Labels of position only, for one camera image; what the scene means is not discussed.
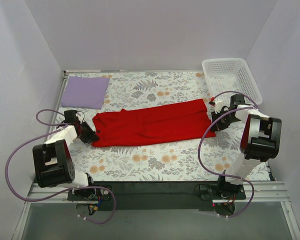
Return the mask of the red t shirt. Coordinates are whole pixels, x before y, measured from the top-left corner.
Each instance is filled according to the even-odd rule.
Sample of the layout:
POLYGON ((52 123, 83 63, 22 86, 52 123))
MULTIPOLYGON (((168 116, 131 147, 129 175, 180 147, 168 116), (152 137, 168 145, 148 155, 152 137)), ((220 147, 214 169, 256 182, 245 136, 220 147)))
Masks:
POLYGON ((98 140, 91 145, 134 147, 215 137, 202 99, 168 105, 102 112, 93 119, 98 140))

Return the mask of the white plastic basket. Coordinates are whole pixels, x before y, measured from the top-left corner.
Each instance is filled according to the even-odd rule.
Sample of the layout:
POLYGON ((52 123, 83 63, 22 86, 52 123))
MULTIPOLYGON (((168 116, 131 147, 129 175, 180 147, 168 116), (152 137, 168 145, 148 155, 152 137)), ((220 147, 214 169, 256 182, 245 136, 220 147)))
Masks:
POLYGON ((202 62, 207 88, 212 97, 225 91, 237 91, 257 105, 263 97, 246 61, 242 58, 213 58, 202 62))

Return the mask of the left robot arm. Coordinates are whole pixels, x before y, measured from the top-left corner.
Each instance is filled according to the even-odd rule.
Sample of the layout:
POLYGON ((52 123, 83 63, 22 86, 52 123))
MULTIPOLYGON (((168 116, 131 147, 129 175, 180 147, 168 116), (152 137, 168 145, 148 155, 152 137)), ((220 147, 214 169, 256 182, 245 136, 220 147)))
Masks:
POLYGON ((92 200, 98 194, 93 178, 75 170, 69 147, 76 139, 92 144, 100 138, 85 121, 83 112, 71 109, 63 115, 67 127, 32 149, 37 184, 41 188, 72 188, 76 196, 92 200))

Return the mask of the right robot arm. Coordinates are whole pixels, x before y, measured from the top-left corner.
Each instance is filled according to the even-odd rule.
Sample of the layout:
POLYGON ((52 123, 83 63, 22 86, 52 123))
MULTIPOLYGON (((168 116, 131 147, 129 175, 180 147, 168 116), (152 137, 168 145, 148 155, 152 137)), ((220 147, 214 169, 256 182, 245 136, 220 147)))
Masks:
POLYGON ((232 123, 241 121, 244 129, 240 141, 240 154, 223 175, 218 177, 216 192, 222 199, 239 194, 244 179, 261 163, 277 157, 280 149, 282 120, 267 116, 255 106, 245 102, 245 96, 236 93, 230 97, 229 106, 221 99, 212 98, 211 113, 215 123, 212 132, 227 129, 232 123))

